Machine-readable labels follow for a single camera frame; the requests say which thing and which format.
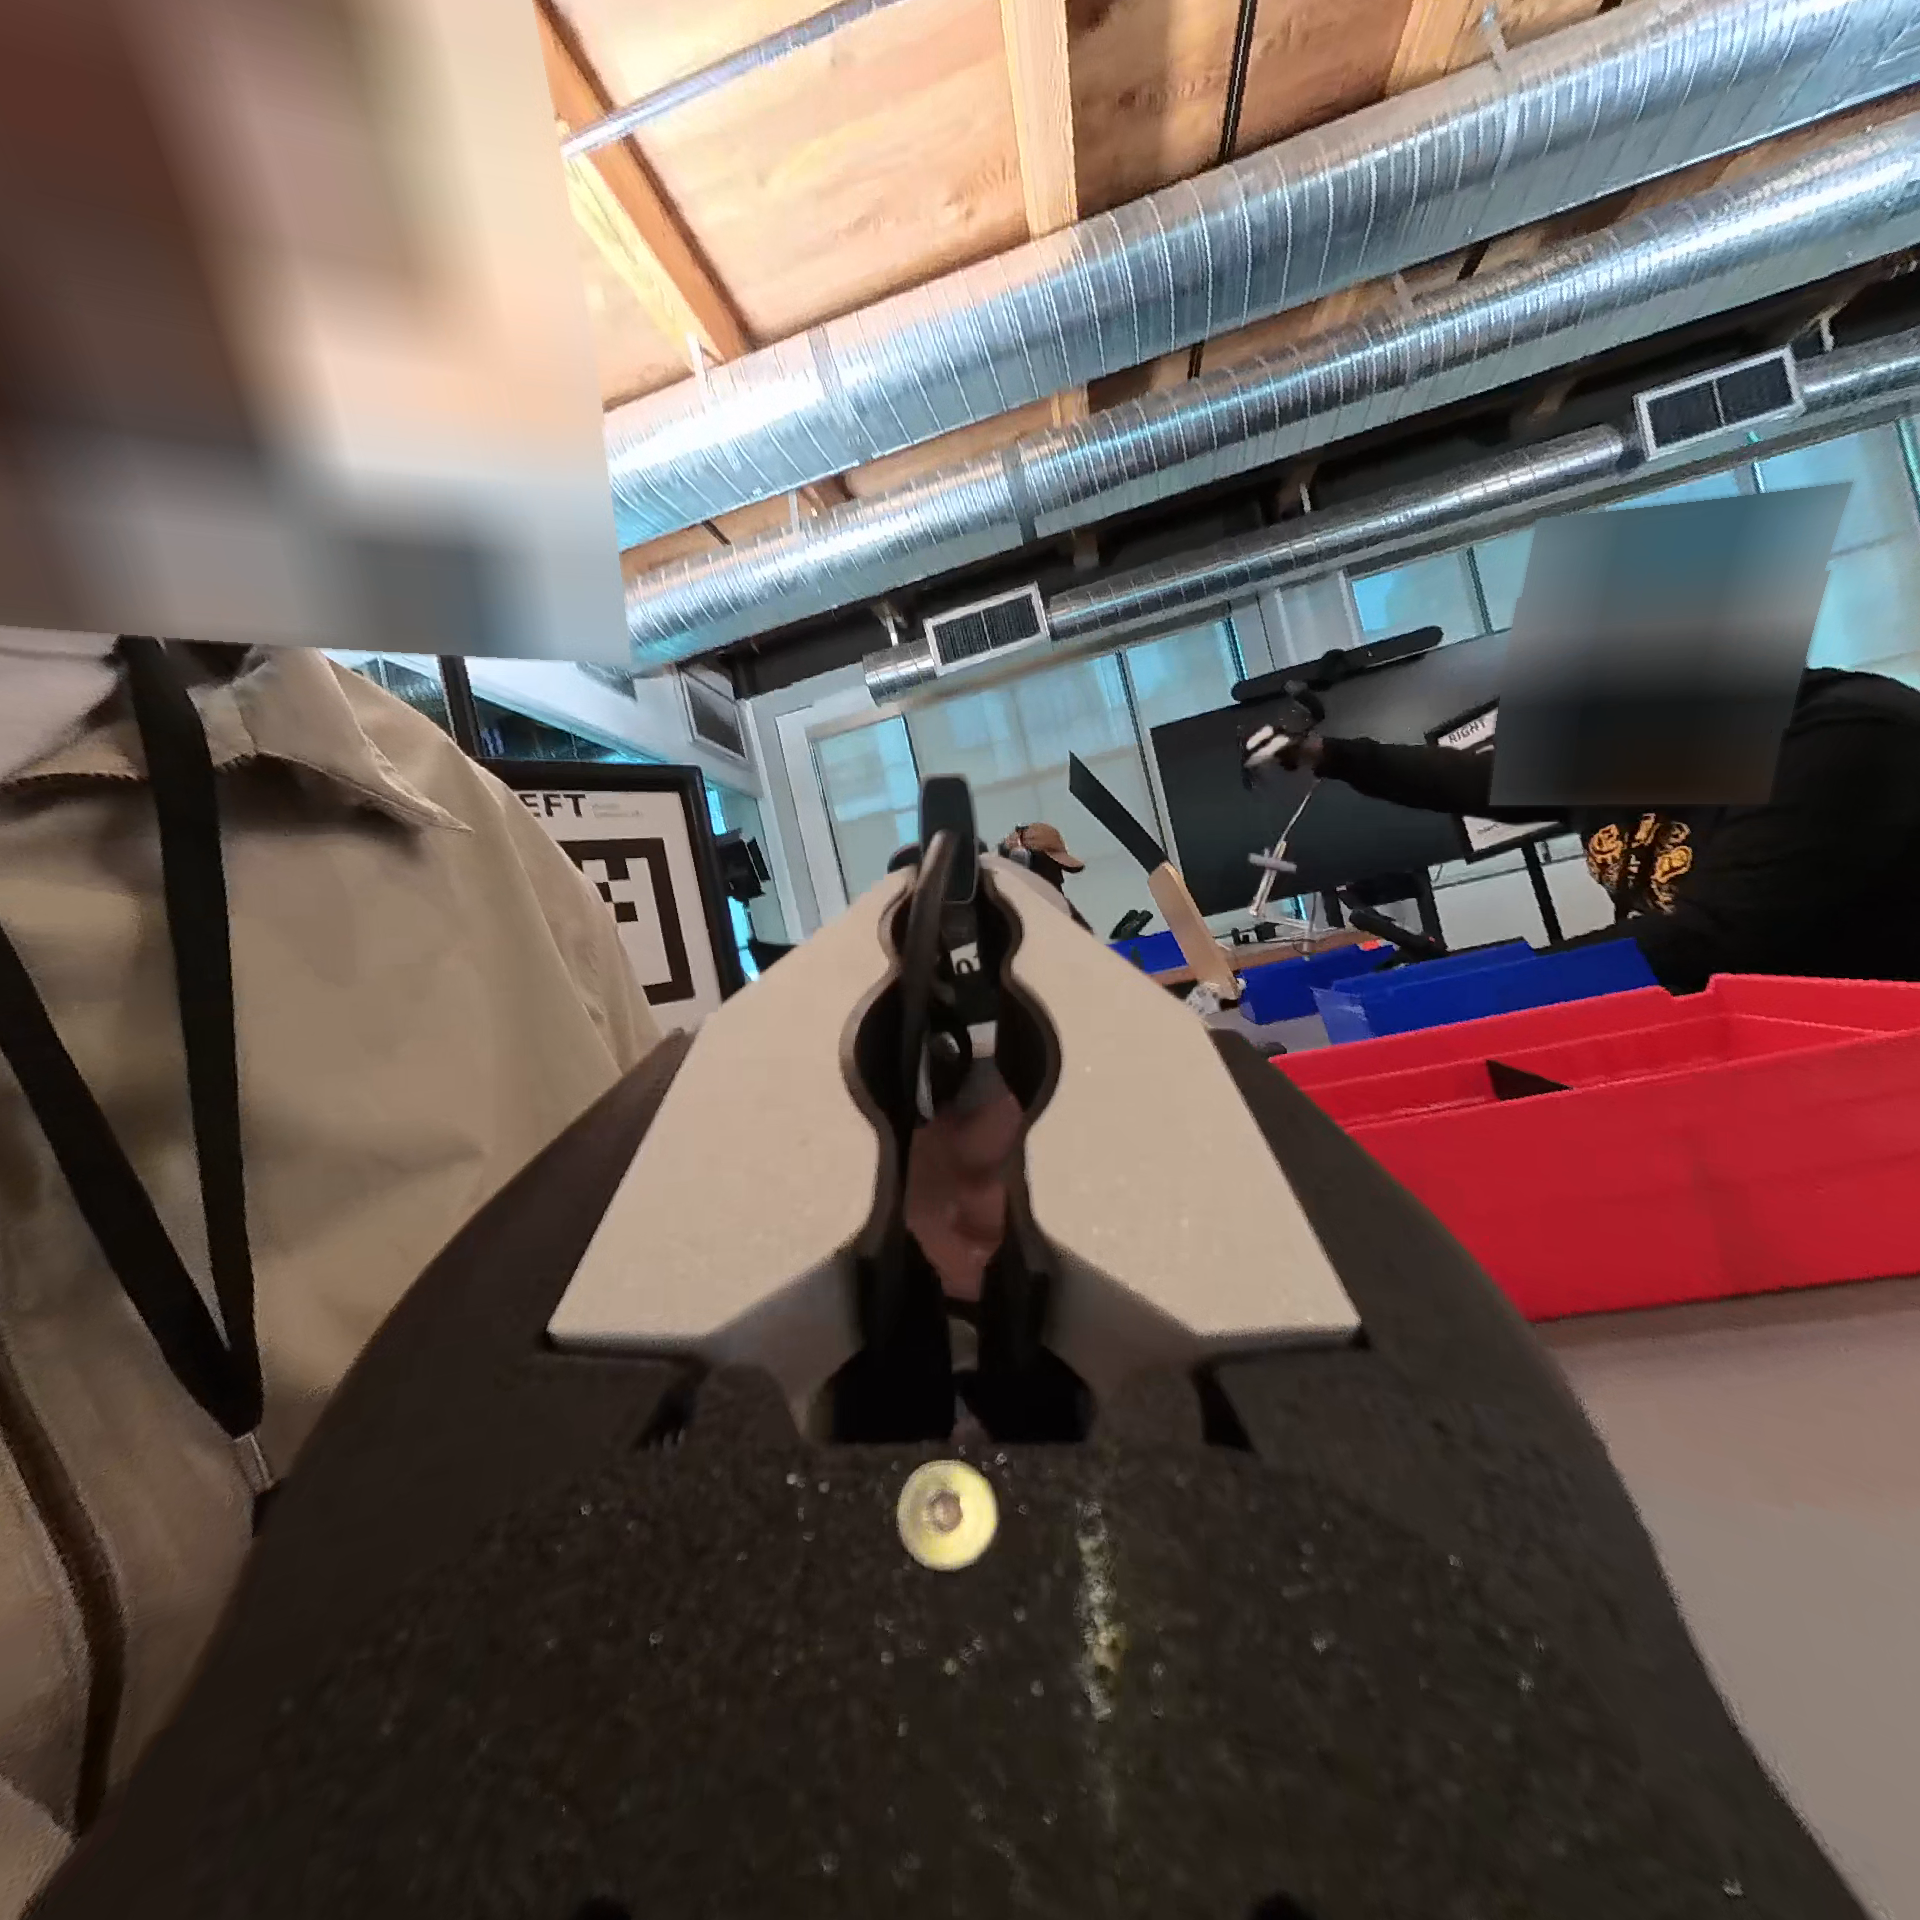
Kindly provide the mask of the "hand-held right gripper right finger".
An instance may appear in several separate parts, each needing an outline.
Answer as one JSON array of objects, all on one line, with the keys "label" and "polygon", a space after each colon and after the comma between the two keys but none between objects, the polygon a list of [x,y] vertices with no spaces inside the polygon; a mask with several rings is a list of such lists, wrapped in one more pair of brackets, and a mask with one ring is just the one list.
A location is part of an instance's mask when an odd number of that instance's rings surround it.
[{"label": "hand-held right gripper right finger", "polygon": [[1126,973],[1047,889],[976,883],[960,1084],[967,1421],[1068,1443],[1144,1376],[1336,1354],[1352,1284],[1231,1068],[1259,1053]]}]

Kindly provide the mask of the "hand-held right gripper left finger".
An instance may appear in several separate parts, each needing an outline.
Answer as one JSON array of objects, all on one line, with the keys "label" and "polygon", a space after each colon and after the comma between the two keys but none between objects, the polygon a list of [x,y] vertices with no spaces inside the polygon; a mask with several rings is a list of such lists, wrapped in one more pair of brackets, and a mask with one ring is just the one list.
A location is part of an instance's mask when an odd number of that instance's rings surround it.
[{"label": "hand-held right gripper left finger", "polygon": [[709,1017],[547,1321],[558,1352],[761,1370],[817,1434],[947,1434],[943,1289],[905,1231],[937,885],[887,875]]}]

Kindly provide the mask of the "red plastic bin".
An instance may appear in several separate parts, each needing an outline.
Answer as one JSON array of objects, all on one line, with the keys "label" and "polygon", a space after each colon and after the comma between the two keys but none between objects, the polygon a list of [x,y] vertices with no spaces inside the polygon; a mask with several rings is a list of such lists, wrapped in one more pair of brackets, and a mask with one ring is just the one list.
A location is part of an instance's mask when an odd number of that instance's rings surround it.
[{"label": "red plastic bin", "polygon": [[[1572,1091],[1497,1103],[1484,1063]],[[1719,977],[1278,1058],[1533,1324],[1917,1272],[1917,988]]]}]

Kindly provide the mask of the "blue plastic bin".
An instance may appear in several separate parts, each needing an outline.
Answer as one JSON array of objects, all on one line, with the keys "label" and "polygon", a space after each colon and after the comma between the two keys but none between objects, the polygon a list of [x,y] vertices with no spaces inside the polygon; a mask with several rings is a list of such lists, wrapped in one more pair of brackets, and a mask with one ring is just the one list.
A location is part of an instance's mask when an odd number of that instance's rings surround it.
[{"label": "blue plastic bin", "polygon": [[1396,961],[1392,945],[1344,945],[1304,952],[1238,971],[1238,1010],[1247,1025],[1289,1025],[1318,1017],[1318,995]]},{"label": "blue plastic bin", "polygon": [[1500,945],[1351,973],[1311,988],[1311,1005],[1328,1043],[1345,1045],[1654,985],[1646,955],[1632,941],[1555,952]]}]

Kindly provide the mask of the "beige jacket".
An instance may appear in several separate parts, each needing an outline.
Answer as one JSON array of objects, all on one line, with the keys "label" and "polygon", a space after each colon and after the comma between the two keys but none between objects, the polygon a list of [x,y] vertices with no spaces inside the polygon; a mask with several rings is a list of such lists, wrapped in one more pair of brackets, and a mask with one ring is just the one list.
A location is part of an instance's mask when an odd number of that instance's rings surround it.
[{"label": "beige jacket", "polygon": [[20,1915],[372,1333],[661,1033],[513,794],[321,655],[4,628],[1,723]]}]

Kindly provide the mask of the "black monitor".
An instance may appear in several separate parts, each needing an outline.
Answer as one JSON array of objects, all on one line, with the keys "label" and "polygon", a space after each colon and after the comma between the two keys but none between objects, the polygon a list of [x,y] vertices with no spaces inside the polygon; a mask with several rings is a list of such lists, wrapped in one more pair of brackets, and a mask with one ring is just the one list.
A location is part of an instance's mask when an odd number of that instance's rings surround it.
[{"label": "black monitor", "polygon": [[[1324,692],[1325,733],[1423,745],[1427,737],[1497,697],[1509,636],[1453,640],[1381,664]],[[1369,800],[1304,776],[1240,779],[1240,740],[1279,703],[1228,704],[1149,733],[1175,861],[1203,912],[1244,911],[1257,889],[1252,852],[1285,843],[1297,895],[1440,866],[1460,850],[1452,818]]]}]

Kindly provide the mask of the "black video bar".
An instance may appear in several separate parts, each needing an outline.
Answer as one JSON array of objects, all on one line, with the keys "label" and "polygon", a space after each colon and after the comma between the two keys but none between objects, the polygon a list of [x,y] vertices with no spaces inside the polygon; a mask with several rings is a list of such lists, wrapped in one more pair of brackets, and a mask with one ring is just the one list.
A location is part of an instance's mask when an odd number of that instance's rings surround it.
[{"label": "black video bar", "polygon": [[1405,634],[1366,640],[1355,647],[1334,647],[1320,656],[1278,667],[1262,677],[1240,680],[1231,687],[1231,703],[1238,706],[1262,703],[1294,703],[1324,711],[1320,696],[1361,677],[1405,666],[1432,655],[1444,643],[1440,627],[1421,627]]}]

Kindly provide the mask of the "silver ceiling pipe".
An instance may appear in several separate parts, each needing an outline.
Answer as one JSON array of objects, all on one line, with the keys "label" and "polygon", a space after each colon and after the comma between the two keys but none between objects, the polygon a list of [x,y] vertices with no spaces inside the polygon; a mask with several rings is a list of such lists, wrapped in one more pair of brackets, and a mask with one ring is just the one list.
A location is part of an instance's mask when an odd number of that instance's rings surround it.
[{"label": "silver ceiling pipe", "polygon": [[725,53],[681,79],[652,87],[630,103],[622,103],[599,113],[582,129],[568,131],[559,139],[559,155],[564,165],[584,163],[599,153],[632,139],[646,129],[701,106],[725,92],[739,90],[755,79],[775,73],[793,65],[809,48],[828,45],[848,36],[849,33],[889,13],[913,12],[925,21],[940,19],[949,27],[949,16],[960,19],[961,12],[979,12],[985,4],[903,4],[903,3],[838,3],[828,4],[801,19],[776,27],[745,45]]}]

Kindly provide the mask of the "duct vent grille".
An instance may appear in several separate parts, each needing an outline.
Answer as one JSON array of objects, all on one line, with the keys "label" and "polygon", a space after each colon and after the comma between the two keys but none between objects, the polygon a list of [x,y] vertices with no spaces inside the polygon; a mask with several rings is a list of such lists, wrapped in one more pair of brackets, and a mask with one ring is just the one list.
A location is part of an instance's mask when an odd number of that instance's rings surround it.
[{"label": "duct vent grille", "polygon": [[925,618],[923,636],[934,680],[1048,644],[1040,588],[1027,584]]},{"label": "duct vent grille", "polygon": [[1635,395],[1638,453],[1651,463],[1750,442],[1759,428],[1793,421],[1803,412],[1803,381],[1789,346]]}]

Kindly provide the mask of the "silver air duct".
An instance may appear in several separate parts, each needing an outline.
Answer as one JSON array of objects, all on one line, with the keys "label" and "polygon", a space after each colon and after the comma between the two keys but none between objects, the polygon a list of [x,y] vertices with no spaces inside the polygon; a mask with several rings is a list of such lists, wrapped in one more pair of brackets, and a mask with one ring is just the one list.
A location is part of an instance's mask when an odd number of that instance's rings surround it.
[{"label": "silver air duct", "polygon": [[605,419],[616,543],[875,459],[1916,87],[1916,3],[1624,4]]},{"label": "silver air duct", "polygon": [[654,674],[1916,248],[1917,115],[628,586]]},{"label": "silver air duct", "polygon": [[1916,415],[1917,328],[1812,356],[1793,355],[1805,412],[1759,428],[1753,440],[1651,463],[1641,458],[1635,417],[1585,425],[1379,491],[1334,512],[1304,514],[1175,560],[1125,569],[1091,588],[1056,592],[1045,599],[1048,644],[961,674],[934,680],[925,640],[891,647],[861,664],[867,690],[879,708],[905,708],[934,700],[947,681],[1014,680],[1043,661],[1163,637],[1254,604],[1262,592],[1283,586],[1504,538],[1549,512],[1677,488],[1743,458],[1767,459],[1801,448],[1830,429],[1884,425]]}]

